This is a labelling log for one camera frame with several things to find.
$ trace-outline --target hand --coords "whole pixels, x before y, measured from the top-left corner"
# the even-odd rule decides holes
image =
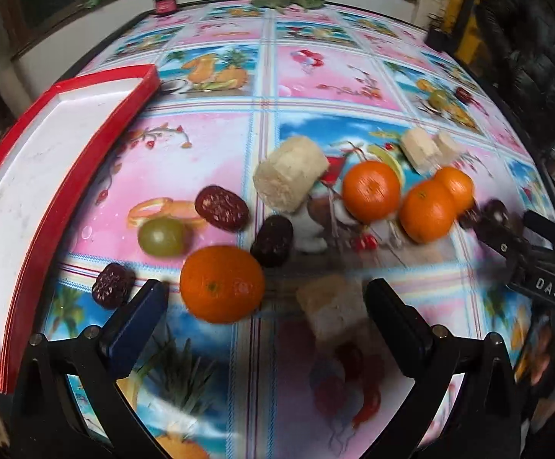
[[[539,342],[537,343],[531,364],[531,385],[539,383],[544,371],[548,368],[550,356],[546,350],[551,338],[552,330],[546,325],[539,331]]]

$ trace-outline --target bolt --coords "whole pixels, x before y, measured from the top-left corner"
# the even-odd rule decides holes
[[[101,331],[101,328],[99,328],[99,326],[97,326],[96,324],[93,324],[91,326],[84,328],[84,331],[82,332],[82,334],[84,335],[85,338],[92,340],[96,338],[97,335],[99,335],[100,331]]]
[[[31,335],[31,338],[29,339],[29,343],[35,347],[36,345],[39,345],[40,343],[42,343],[43,339],[44,339],[44,336],[42,334],[35,333],[34,335]]]
[[[503,343],[503,337],[499,335],[497,332],[490,332],[489,335],[490,341],[494,343],[494,345],[501,345]]]
[[[433,326],[433,335],[438,337],[439,339],[444,339],[448,335],[450,335],[450,331],[441,324],[436,324]]]

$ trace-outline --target fruit print tablecloth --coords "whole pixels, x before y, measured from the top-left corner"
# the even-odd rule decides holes
[[[554,218],[534,164],[503,115],[423,38],[419,29],[352,8],[278,13],[237,0],[149,16],[83,71],[155,63],[162,93],[106,158],[69,226],[55,261],[58,279],[46,293],[53,300],[45,333],[51,340],[73,337],[106,321],[111,312],[93,302],[90,289],[111,261],[132,267],[137,287],[147,278],[169,281],[166,319],[120,387],[171,454],[351,459],[373,442],[411,381],[374,329],[333,354],[316,353],[294,297],[301,282],[341,264],[354,277],[386,278],[430,324],[455,335],[500,332],[517,357],[530,304],[497,286],[501,260],[472,233],[454,226],[436,243],[395,253],[350,247],[364,230],[340,207],[343,175],[364,158],[378,158],[392,164],[407,190],[422,179],[398,145],[413,126],[445,130],[465,147],[455,164],[474,179],[479,202],[496,197],[511,212],[532,208]],[[458,86],[473,93],[468,106],[453,96]],[[450,100],[443,113],[428,103],[437,88]],[[297,134],[315,140],[331,161],[330,176],[293,217],[295,233],[315,239],[321,252],[294,252],[270,272],[262,307],[250,318],[233,326],[194,319],[178,296],[183,259],[144,254],[137,227],[161,213],[194,230],[192,249],[248,248],[270,213],[255,194],[254,168]],[[209,184],[247,201],[252,222],[245,231],[229,234],[198,219],[192,202]],[[438,435],[460,382],[454,378],[425,440]],[[80,382],[72,378],[71,385],[90,431],[105,439]]]

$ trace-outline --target tangerine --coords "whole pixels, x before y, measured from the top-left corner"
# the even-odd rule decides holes
[[[401,184],[389,165],[367,160],[347,172],[341,196],[350,214],[363,224],[370,224],[398,208]]]
[[[401,226],[417,243],[433,242],[447,235],[456,216],[454,199],[435,179],[422,181],[409,190],[399,211]]]
[[[180,293],[195,317],[217,324],[236,322],[260,305],[263,270],[241,248],[208,246],[186,259],[180,274]]]
[[[457,214],[460,215],[473,206],[473,180],[464,172],[447,166],[439,169],[433,179],[450,192]]]

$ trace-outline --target printed lemon slice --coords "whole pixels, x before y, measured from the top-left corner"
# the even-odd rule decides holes
[[[375,155],[395,172],[396,177],[401,184],[401,188],[405,185],[405,173],[403,172],[403,168],[401,167],[401,164],[399,164],[399,161],[395,159],[389,151],[377,145],[369,145],[367,147],[367,151],[370,154]]]

